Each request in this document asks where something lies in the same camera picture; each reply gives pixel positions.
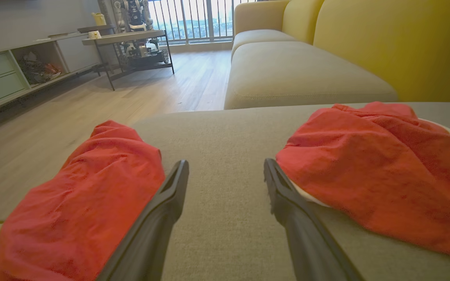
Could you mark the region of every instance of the cabinet door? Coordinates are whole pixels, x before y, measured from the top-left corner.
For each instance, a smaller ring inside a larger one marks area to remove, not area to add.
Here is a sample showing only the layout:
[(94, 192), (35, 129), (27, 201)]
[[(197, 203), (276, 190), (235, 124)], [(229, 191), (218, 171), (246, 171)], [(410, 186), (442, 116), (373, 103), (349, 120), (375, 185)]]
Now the cabinet door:
[(95, 46), (84, 46), (82, 44), (81, 40), (87, 37), (88, 35), (84, 35), (57, 40), (69, 73), (100, 62)]

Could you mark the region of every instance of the sofa armrest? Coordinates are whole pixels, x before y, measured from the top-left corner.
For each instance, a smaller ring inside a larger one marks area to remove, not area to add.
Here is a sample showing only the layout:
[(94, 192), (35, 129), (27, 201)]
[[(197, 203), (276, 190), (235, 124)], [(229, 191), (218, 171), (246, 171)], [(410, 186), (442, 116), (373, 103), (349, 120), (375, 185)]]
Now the sofa armrest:
[(243, 3), (234, 10), (234, 35), (248, 30), (282, 30), (288, 0)]

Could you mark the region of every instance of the yellow sofa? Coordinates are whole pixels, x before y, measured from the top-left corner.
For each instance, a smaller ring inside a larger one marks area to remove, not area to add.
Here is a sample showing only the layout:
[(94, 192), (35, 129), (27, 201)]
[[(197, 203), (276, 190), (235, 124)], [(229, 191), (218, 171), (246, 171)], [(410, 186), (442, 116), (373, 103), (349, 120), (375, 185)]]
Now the yellow sofa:
[(450, 0), (246, 3), (234, 24), (225, 109), (450, 101)]

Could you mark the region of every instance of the balcony railing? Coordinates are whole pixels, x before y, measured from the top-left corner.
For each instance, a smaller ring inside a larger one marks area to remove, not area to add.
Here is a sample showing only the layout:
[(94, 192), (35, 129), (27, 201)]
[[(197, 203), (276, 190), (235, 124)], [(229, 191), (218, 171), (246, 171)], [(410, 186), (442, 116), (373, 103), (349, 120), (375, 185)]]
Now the balcony railing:
[(165, 29), (171, 43), (227, 41), (234, 36), (234, 9), (256, 0), (150, 0), (155, 29)]

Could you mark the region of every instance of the wall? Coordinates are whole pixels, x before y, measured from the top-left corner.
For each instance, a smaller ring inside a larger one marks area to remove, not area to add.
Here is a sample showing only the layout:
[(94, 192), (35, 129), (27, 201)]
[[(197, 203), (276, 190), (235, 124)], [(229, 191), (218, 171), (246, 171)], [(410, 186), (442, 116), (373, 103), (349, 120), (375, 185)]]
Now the wall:
[(96, 0), (0, 0), (0, 49), (95, 25)]

